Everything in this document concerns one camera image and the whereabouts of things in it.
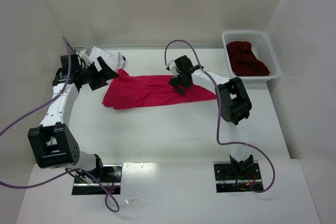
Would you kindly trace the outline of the bright red t shirt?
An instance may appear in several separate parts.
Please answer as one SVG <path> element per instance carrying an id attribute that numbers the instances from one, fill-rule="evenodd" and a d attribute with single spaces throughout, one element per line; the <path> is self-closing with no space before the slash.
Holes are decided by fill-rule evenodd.
<path id="1" fill-rule="evenodd" d="M 126 110 L 216 99 L 214 93 L 196 85 L 182 95 L 169 85 L 168 75 L 131 76 L 124 69 L 119 69 L 118 74 L 102 100 L 107 108 Z"/>

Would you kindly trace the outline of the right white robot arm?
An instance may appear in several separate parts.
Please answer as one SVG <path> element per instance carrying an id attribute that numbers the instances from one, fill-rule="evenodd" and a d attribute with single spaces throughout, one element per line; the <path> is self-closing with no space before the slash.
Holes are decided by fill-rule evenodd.
<path id="1" fill-rule="evenodd" d="M 253 165 L 254 158 L 248 149 L 247 119 L 250 116 L 251 101 L 243 82 L 239 78 L 224 78 L 204 67 L 193 65 L 186 56 L 166 64 L 173 77 L 169 84 L 184 95 L 192 86 L 200 86 L 216 95 L 219 119 L 228 123 L 230 140 L 233 144 L 230 164 L 237 178 L 242 178 Z"/>

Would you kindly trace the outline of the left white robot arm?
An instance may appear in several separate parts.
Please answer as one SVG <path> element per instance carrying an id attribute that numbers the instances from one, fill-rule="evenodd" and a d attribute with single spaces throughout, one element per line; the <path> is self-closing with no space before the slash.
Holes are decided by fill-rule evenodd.
<path id="1" fill-rule="evenodd" d="M 80 89 L 86 84 L 91 90 L 108 85 L 119 77 L 118 70 L 123 67 L 125 57 L 82 53 L 61 56 L 60 61 L 61 68 L 52 85 L 52 102 L 39 126 L 29 129 L 28 140 L 40 168 L 77 168 L 82 177 L 89 172 L 99 178 L 104 175 L 101 158 L 81 151 L 68 125 Z"/>

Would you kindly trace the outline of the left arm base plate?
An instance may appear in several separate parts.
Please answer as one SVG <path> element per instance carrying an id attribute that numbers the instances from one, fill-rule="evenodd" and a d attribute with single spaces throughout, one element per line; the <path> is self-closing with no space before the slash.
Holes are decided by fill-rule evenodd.
<path id="1" fill-rule="evenodd" d="M 99 175 L 96 179 L 112 195 L 119 195 L 121 193 L 121 173 L 122 164 L 106 164 L 103 165 L 102 175 Z M 104 195 L 105 191 L 89 176 L 76 174 L 74 175 L 71 194 L 74 196 Z"/>

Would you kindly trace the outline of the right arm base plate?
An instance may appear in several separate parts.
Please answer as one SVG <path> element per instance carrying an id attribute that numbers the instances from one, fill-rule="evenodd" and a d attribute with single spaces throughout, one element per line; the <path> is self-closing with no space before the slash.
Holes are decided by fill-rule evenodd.
<path id="1" fill-rule="evenodd" d="M 251 168 L 238 175 L 233 171 L 230 162 L 216 162 L 214 174 L 217 193 L 244 193 L 251 191 L 250 186 L 255 191 L 264 190 L 257 161 L 254 161 Z"/>

